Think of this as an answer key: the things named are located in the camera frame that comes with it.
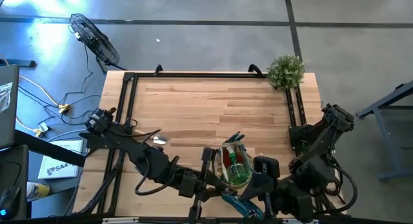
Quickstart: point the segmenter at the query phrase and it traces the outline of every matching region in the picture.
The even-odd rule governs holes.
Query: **metal spoon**
[[[137,134],[146,134],[145,132],[137,130],[137,129],[135,129],[135,132]],[[159,144],[159,145],[165,145],[168,143],[168,140],[160,134],[155,134],[154,136],[151,137],[151,139],[155,144]]]

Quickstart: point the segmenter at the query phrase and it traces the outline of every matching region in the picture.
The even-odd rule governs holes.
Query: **concrete floor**
[[[296,21],[303,22],[411,23],[410,4],[411,0],[292,0]],[[97,19],[288,21],[285,0],[6,0],[0,17],[68,17],[74,12]],[[83,45],[66,26],[41,21],[0,23],[0,53],[10,59],[37,61],[35,70],[22,69],[21,74],[41,83],[53,97],[79,90],[88,74]],[[282,26],[98,28],[119,52],[119,65],[136,70],[154,70],[162,64],[165,70],[245,71],[251,63],[264,69],[278,55],[294,53],[290,28]],[[306,71],[316,73],[323,102],[338,103],[353,114],[413,78],[411,36],[411,28],[298,28]],[[89,69],[95,73],[86,83],[86,94],[73,96],[70,101],[101,92],[105,77],[90,52],[89,56]],[[42,96],[24,81],[21,86]],[[75,107],[74,116],[94,109],[98,103],[98,98],[85,101]],[[29,104],[30,110],[21,104]],[[28,126],[47,117],[42,107],[24,96],[19,96],[17,113]],[[80,127],[53,128],[50,136]],[[349,214],[411,222],[413,178],[377,180],[377,174],[391,166],[372,116],[357,120],[355,129],[345,134],[336,148],[339,162],[359,188],[358,201]],[[71,192],[36,201],[33,217],[61,214]],[[346,199],[351,194],[345,183]]]

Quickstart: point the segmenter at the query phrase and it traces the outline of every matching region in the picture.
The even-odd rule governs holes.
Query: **butcher block tabletop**
[[[117,107],[123,74],[108,72],[99,108]],[[129,83],[122,121],[126,118],[131,86]],[[323,116],[316,76],[305,73],[300,88],[307,122],[314,124]],[[294,91],[292,94],[297,111]],[[186,167],[200,168],[203,147],[220,147],[237,131],[246,135],[243,141],[250,156],[262,154],[279,161],[281,177],[289,175],[287,165],[295,157],[289,143],[290,119],[285,92],[274,90],[266,79],[142,77],[137,82],[132,119],[137,121],[136,128],[144,132],[160,128],[168,139],[168,144],[162,146],[165,153],[170,159],[179,156],[178,164]],[[87,157],[74,212],[81,210],[101,186],[107,155],[108,150],[101,149]],[[141,178],[126,156],[116,216],[188,216],[193,199],[178,196],[173,188],[150,196],[135,195],[135,186]],[[106,209],[112,185],[108,189]],[[146,180],[140,190],[158,186],[160,184]],[[337,207],[342,206],[335,198],[331,200]],[[262,202],[253,201],[264,210]],[[241,217],[221,198],[208,200],[202,208],[202,216]]]

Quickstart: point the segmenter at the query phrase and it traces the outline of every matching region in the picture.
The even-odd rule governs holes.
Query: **cable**
[[[29,82],[31,82],[31,83],[34,84],[37,88],[40,88],[40,90],[42,90],[42,92],[46,94],[46,96],[49,98],[49,100],[51,100],[51,102],[53,102],[53,104],[59,106],[59,104],[56,103],[56,101],[54,101],[54,100],[50,97],[50,95],[46,92],[46,90],[44,90],[40,85],[38,85],[37,83],[33,82],[32,80],[30,80],[30,79],[28,79],[28,78],[26,78],[26,77],[24,77],[24,76],[19,76],[19,77],[22,78],[22,79],[25,79],[25,80],[27,80],[27,81],[29,81]]]
[[[84,78],[83,83],[82,83],[82,86],[80,87],[80,91],[79,91],[79,92],[67,92],[67,93],[63,96],[62,100],[59,101],[59,104],[61,104],[62,102],[65,102],[65,101],[66,101],[66,98],[68,97],[69,94],[84,94],[84,93],[85,93],[85,91],[83,91],[83,86],[85,85],[86,80],[87,80],[90,76],[92,76],[92,74],[93,74],[93,72],[91,72],[91,71],[89,70],[89,55],[88,55],[88,51],[87,51],[87,49],[86,49],[86,45],[85,45],[85,53],[86,53],[86,69],[88,70],[89,75]]]
[[[337,167],[341,168],[338,161],[335,159],[335,157],[333,155],[330,155],[330,162],[332,164],[335,164]],[[325,192],[325,194],[330,195],[330,196],[337,196],[340,201],[342,202],[342,204],[346,204],[346,202],[344,201],[344,199],[340,196],[340,192],[341,192],[341,187],[343,186],[343,173],[341,173],[340,171],[338,171],[339,174],[339,179],[335,179],[334,180],[334,185],[335,185],[335,189],[334,190],[330,190],[327,188],[327,186],[323,189],[323,192]]]
[[[20,124],[22,127],[24,127],[25,129],[30,130],[30,131],[33,131],[33,132],[34,132],[34,129],[32,129],[32,128],[28,128],[27,126],[23,125],[23,123],[22,123],[22,122],[20,122],[20,120],[19,120],[19,118],[17,118],[17,116],[15,117],[15,120],[17,121],[17,123],[19,123],[19,124]]]
[[[58,106],[52,105],[52,104],[50,104],[50,103],[47,103],[46,101],[40,99],[40,98],[37,97],[36,95],[33,95],[33,93],[27,91],[25,88],[21,87],[20,85],[19,85],[19,88],[22,89],[22,90],[24,90],[26,93],[30,94],[31,96],[34,96],[36,99],[40,100],[40,101],[43,102],[44,104],[49,105],[49,106],[54,107],[54,108],[58,108]],[[29,97],[30,99],[36,101],[34,98],[30,97],[29,95],[24,94],[21,90],[20,90],[20,92],[21,92],[23,95]]]
[[[70,119],[79,119],[79,118],[81,118],[81,117],[84,117],[87,113],[89,113],[89,112],[94,112],[93,110],[87,110],[86,112],[84,112],[83,114],[81,114],[80,116],[77,116],[77,117],[69,117],[69,116],[67,116],[68,118],[70,118]]]
[[[151,136],[153,136],[154,134],[156,134],[156,133],[158,133],[159,131],[161,131],[161,129],[155,130],[155,131],[153,131],[153,132],[149,132],[149,133],[146,133],[146,134],[122,134],[122,133],[118,133],[118,132],[116,132],[116,131],[114,131],[114,130],[111,130],[111,129],[109,129],[109,131],[112,132],[112,133],[114,133],[114,134],[116,134],[117,136],[121,136],[121,137],[143,137],[143,136],[149,136],[149,137],[151,137]]]
[[[53,111],[51,111],[48,107],[49,107],[50,105],[45,105],[43,108],[44,108],[44,110],[46,111],[46,110],[48,110],[49,112],[51,112],[51,113],[53,113],[56,117],[58,117],[64,124],[66,124],[66,125],[84,125],[85,124],[85,122],[82,122],[82,123],[68,123],[68,122],[66,122],[64,119],[63,119],[63,114],[56,114],[55,112],[53,112]]]
[[[78,103],[78,102],[81,102],[81,101],[83,101],[83,100],[85,100],[85,99],[88,99],[88,98],[90,98],[90,97],[101,97],[101,96],[100,96],[100,95],[90,95],[90,96],[86,96],[86,97],[84,97],[84,98],[82,98],[82,99],[80,99],[80,100],[78,100],[78,101],[75,101],[75,102],[69,104],[69,106],[74,105],[74,104],[76,104],[76,103]]]
[[[6,63],[7,66],[10,65],[10,63],[8,63],[7,59],[6,59],[2,54],[0,54],[0,57],[3,58],[3,60],[5,61],[5,63]]]
[[[72,203],[73,203],[73,201],[74,201],[74,199],[75,199],[75,196],[76,196],[76,194],[77,194],[77,190],[79,189],[79,183],[80,183],[80,178],[81,178],[81,176],[82,176],[82,173],[83,173],[83,172],[81,172],[81,173],[79,174],[79,178],[77,179],[76,188],[75,188],[75,190],[74,190],[74,192],[73,192],[72,198],[70,198],[69,205],[67,205],[67,208],[66,208],[65,212],[63,213],[64,216],[65,216],[65,215],[67,214],[67,212],[69,211],[69,208],[70,208],[70,206],[72,205]]]
[[[144,144],[146,143],[146,141],[148,141],[148,139],[150,139],[154,134],[156,134],[156,133],[158,133],[158,132],[160,132],[160,131],[161,131],[161,130],[159,129],[159,130],[155,130],[155,131],[149,133],[149,135],[147,135],[147,137],[142,141],[142,143],[141,143],[141,154],[142,154],[142,155],[144,155],[144,154],[143,154],[143,145],[144,145]],[[176,173],[173,173],[173,174],[172,174],[172,177],[170,178],[170,180],[169,180],[167,183],[165,183],[164,185],[161,185],[160,187],[157,187],[157,188],[152,189],[152,190],[149,190],[149,191],[140,192],[140,191],[139,191],[139,188],[141,187],[141,185],[143,184],[143,182],[147,179],[147,177],[148,177],[148,175],[149,175],[149,172],[150,172],[149,159],[148,159],[146,156],[145,156],[145,161],[146,161],[146,165],[148,165],[148,166],[147,166],[148,168],[147,168],[146,172],[143,174],[143,178],[142,178],[141,181],[136,185],[136,188],[135,188],[135,194],[136,194],[136,195],[139,195],[139,196],[147,196],[147,195],[151,195],[151,194],[154,194],[154,193],[156,193],[156,192],[159,192],[159,191],[163,190],[164,188],[166,188],[166,187],[174,180],[175,174],[176,174]]]
[[[135,119],[131,119],[131,121],[135,121],[135,125],[130,125],[129,127],[125,127],[123,132],[132,132],[132,129],[137,127],[137,121]]]
[[[65,136],[65,135],[67,135],[67,134],[71,134],[71,133],[82,132],[82,131],[86,131],[86,130],[85,130],[85,129],[81,129],[81,130],[72,130],[72,131],[69,131],[69,132],[65,132],[65,133],[62,133],[62,134],[56,135],[56,136],[52,137],[51,139],[49,139],[49,140],[47,140],[47,141],[48,141],[48,142],[50,142],[50,141],[53,141],[54,139],[57,139],[58,137]]]
[[[353,178],[347,172],[345,172],[343,169],[341,169],[340,167],[337,167],[335,164],[331,163],[330,161],[327,161],[327,163],[331,167],[335,168],[340,173],[342,173],[350,181],[350,183],[353,187],[353,196],[352,196],[350,202],[348,202],[348,204],[346,204],[343,207],[340,207],[338,209],[333,209],[333,210],[319,211],[319,212],[316,212],[315,214],[330,214],[330,213],[335,213],[335,212],[343,212],[345,210],[348,210],[350,207],[352,207],[354,205],[354,203],[356,202],[357,197],[358,197],[357,185],[356,185],[356,182],[353,180]]]
[[[14,179],[14,183],[13,183],[13,186],[14,186],[14,185],[17,183],[17,180],[19,179],[19,176],[20,176],[21,164],[20,164],[20,163],[16,163],[16,162],[11,162],[11,161],[0,161],[0,163],[11,163],[11,164],[14,164],[14,165],[19,166],[19,172],[17,173],[17,176],[16,176],[15,179]]]

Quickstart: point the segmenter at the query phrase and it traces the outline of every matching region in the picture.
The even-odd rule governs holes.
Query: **fan guard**
[[[83,14],[72,14],[70,24],[77,39],[84,43],[106,65],[117,65],[119,54],[109,39]]]

